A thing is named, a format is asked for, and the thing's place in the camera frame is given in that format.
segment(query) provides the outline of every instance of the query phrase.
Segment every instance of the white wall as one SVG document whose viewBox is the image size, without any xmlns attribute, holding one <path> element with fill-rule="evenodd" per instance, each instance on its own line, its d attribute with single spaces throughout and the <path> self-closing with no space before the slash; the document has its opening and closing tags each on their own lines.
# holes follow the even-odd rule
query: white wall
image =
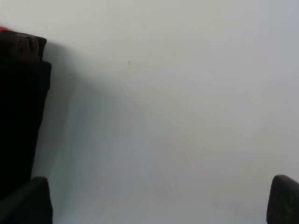
<svg viewBox="0 0 299 224">
<path fill-rule="evenodd" d="M 260 224 L 299 180 L 297 0 L 0 0 L 0 23 L 49 40 L 56 224 Z"/>
</svg>

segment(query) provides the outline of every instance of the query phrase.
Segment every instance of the white surface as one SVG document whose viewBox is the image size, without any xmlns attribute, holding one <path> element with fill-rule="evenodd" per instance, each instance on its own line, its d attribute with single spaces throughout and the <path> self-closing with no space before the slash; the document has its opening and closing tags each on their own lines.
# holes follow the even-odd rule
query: white surface
<svg viewBox="0 0 299 224">
<path fill-rule="evenodd" d="M 297 0 L 0 0 L 48 38 L 56 224 L 261 224 L 299 180 Z"/>
</svg>

